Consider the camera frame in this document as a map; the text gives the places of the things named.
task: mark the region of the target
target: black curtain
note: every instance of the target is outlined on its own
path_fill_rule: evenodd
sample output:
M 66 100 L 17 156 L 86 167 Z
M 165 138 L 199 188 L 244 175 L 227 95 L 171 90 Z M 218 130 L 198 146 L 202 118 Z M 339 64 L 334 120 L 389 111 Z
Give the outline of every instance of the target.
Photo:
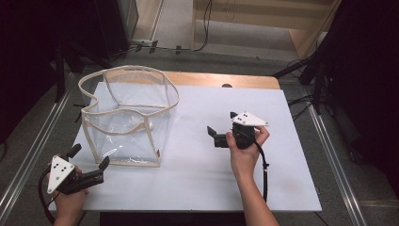
M 363 162 L 387 174 L 399 197 L 398 22 L 398 1 L 343 0 L 301 80 L 323 67 L 333 100 L 356 129 L 336 115 L 349 143 Z

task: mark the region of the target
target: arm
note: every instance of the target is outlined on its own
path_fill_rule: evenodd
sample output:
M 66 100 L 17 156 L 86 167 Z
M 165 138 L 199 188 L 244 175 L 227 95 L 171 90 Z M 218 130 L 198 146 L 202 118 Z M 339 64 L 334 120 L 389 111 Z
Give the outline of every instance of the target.
M 269 133 L 264 127 L 256 128 L 259 130 L 256 132 L 256 141 L 262 146 Z M 252 144 L 247 149 L 240 150 L 231 132 L 226 134 L 226 138 L 231 150 L 231 169 L 240 189 L 247 225 L 279 225 L 253 179 L 253 171 L 259 157 L 258 148 Z

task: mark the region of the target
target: black cable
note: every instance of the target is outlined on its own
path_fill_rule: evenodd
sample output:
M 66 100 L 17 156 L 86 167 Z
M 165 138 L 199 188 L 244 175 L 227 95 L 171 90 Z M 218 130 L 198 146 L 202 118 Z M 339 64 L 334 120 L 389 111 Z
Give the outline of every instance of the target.
M 305 108 L 303 108 L 301 111 L 299 111 L 299 113 L 297 113 L 296 115 L 293 116 L 293 120 L 295 121 L 300 115 L 302 115 L 303 112 L 305 112 L 310 106 L 312 105 L 312 103 L 308 103 Z
M 55 196 L 54 198 L 52 198 L 52 199 L 46 204 L 47 208 L 50 206 L 50 204 L 51 204 L 52 202 L 54 202 L 54 201 L 56 200 L 56 198 L 59 196 L 59 194 L 61 194 L 61 192 L 58 192 L 58 194 L 56 194 L 56 196 Z
M 54 222 L 56 222 L 56 219 L 53 217 L 53 215 L 50 213 L 46 201 L 44 200 L 44 196 L 43 196 L 43 191 L 42 191 L 42 185 L 43 185 L 43 180 L 46 177 L 47 173 L 50 172 L 50 168 L 51 165 L 49 165 L 47 167 L 47 169 L 43 172 L 43 174 L 41 175 L 41 177 L 39 178 L 39 182 L 38 182 L 38 192 L 39 192 L 39 199 L 40 199 L 40 203 L 41 206 L 43 207 L 44 210 L 44 214 L 45 216 L 48 218 L 48 220 L 50 221 L 50 223 L 53 225 Z
M 255 137 L 254 139 L 254 143 L 256 145 L 256 147 L 258 147 L 258 151 L 262 156 L 262 162 L 263 162 L 263 199 L 265 202 L 267 202 L 267 167 L 269 167 L 269 164 L 267 164 L 266 162 L 266 158 L 264 157 L 264 151 L 261 147 L 261 145 L 259 145 L 258 142 L 256 142 Z
M 82 216 L 80 216 L 79 221 L 77 221 L 76 226 L 79 226 L 82 223 L 83 218 L 85 217 L 86 213 L 87 213 L 86 211 L 82 213 Z
M 323 223 L 325 223 L 325 224 L 328 226 L 328 224 L 326 223 L 326 221 L 319 215 L 319 213 L 314 212 L 314 214 L 316 214 L 316 216 L 319 217 L 319 218 L 323 221 Z
M 301 62 L 300 59 L 294 59 L 294 60 L 291 60 L 290 62 L 287 63 L 286 68 L 289 68 L 289 67 L 291 66 L 291 63 L 293 63 L 293 62 L 295 62 L 295 61 L 298 61 L 297 63 L 301 64 L 301 63 L 300 63 L 300 62 Z M 289 72 L 289 74 L 292 75 L 292 76 L 295 77 L 295 78 L 299 78 L 299 77 L 300 77 L 300 75 L 295 75 L 295 74 L 293 74 L 293 72 Z

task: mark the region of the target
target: gray floor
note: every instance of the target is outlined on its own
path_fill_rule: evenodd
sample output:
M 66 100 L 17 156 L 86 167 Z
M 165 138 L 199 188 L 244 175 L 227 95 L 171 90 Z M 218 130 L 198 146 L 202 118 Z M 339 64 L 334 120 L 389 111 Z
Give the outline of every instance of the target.
M 281 49 L 283 51 L 294 51 L 292 44 L 291 47 L 285 46 Z M 164 71 L 269 75 L 285 68 L 287 63 L 294 58 L 291 54 L 282 56 L 281 51 L 274 54 L 269 52 L 265 57 L 255 57 L 258 53 L 251 52 L 249 49 L 246 49 L 248 52 L 244 56 L 238 56 L 237 53 L 244 53 L 245 51 L 235 51 L 235 54 L 232 54 L 229 52 L 230 50 L 223 52 L 223 48 L 220 46 L 214 48 L 213 45 L 210 45 L 205 51 L 208 53 L 181 53 L 178 56 L 173 52 L 160 50 L 150 55 L 148 50 L 143 50 L 121 56 L 112 64 L 114 66 L 136 64 Z M 38 162 L 32 172 L 29 172 L 29 177 L 21 190 L 21 194 L 19 194 L 18 200 L 10 204 L 13 208 L 9 213 L 6 225 L 48 225 L 40 209 L 37 194 L 38 179 L 50 157 L 54 153 L 65 152 L 72 145 L 80 126 L 79 122 L 75 122 L 80 108 L 73 106 L 73 104 L 83 103 L 81 93 L 76 86 L 77 80 L 85 74 L 99 70 L 100 68 L 97 66 L 88 65 L 83 74 L 75 75 L 71 96 L 65 104 L 62 114 L 57 119 L 51 135 L 47 138 L 41 153 L 38 154 Z M 282 77 L 279 83 L 287 100 L 304 96 L 303 87 L 298 84 L 294 76 L 288 74 Z M 2 171 L 0 189 L 2 192 L 5 192 L 12 182 L 14 175 L 23 163 L 38 132 L 51 112 L 54 106 L 55 91 L 54 88 L 50 89 L 8 138 L 8 153 L 0 163 L 0 170 Z M 291 109 L 292 113 L 295 114 L 303 107 L 304 104 L 294 105 Z M 324 108 L 321 109 L 327 132 L 339 156 L 344 173 L 360 203 L 365 221 L 368 225 L 399 225 L 398 202 L 387 183 L 385 175 L 372 166 L 357 165 L 350 160 L 348 145 L 343 140 L 339 127 Z M 319 199 L 323 211 L 318 213 L 319 216 L 328 225 L 352 225 L 342 192 L 329 165 L 326 151 L 309 111 L 306 111 L 295 121 L 295 127 L 308 161 L 312 179 L 320 191 Z M 276 213 L 276 217 L 280 225 L 325 225 L 316 213 Z M 99 225 L 99 214 L 88 213 L 82 225 Z

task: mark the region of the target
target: wooden cabinet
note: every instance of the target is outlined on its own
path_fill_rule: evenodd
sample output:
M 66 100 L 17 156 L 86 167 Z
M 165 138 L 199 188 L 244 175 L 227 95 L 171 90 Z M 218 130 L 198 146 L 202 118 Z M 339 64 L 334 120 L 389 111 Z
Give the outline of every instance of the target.
M 208 3 L 193 2 L 192 47 L 195 21 L 203 20 Z M 341 0 L 213 0 L 210 20 L 288 28 L 299 58 L 304 58 L 320 34 L 327 31 L 340 3 Z

